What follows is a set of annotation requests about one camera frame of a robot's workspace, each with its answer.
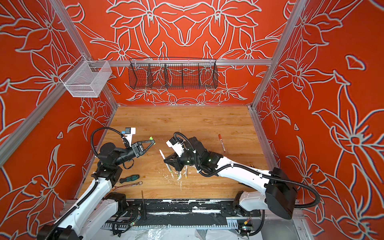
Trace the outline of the white pen purple end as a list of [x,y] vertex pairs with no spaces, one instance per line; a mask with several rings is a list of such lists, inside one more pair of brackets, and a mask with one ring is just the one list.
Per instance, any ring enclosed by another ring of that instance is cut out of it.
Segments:
[[220,140],[220,143],[221,143],[221,146],[222,146],[223,152],[224,152],[224,153],[226,153],[226,148],[225,148],[225,145],[224,145],[223,139],[219,139],[219,140]]

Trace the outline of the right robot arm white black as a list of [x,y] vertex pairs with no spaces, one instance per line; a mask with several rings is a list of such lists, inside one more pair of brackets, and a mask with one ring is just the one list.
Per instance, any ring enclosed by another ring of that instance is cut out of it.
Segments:
[[279,168],[260,170],[252,168],[212,151],[208,151],[197,138],[187,138],[175,132],[167,141],[174,153],[164,163],[180,172],[193,166],[203,177],[213,176],[237,181],[253,192],[239,192],[234,202],[241,210],[269,210],[276,216],[290,220],[295,209],[307,209],[320,203],[320,194],[312,187],[292,181]]

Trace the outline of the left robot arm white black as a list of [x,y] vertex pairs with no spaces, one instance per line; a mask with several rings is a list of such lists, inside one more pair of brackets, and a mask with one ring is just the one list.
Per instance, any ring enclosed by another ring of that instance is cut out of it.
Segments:
[[41,228],[39,240],[91,240],[112,216],[122,216],[131,210],[126,196],[111,190],[120,180],[125,164],[145,155],[156,142],[150,138],[134,143],[135,128],[114,132],[121,137],[124,148],[113,143],[103,144],[99,150],[91,146],[99,159],[92,182],[63,216]]

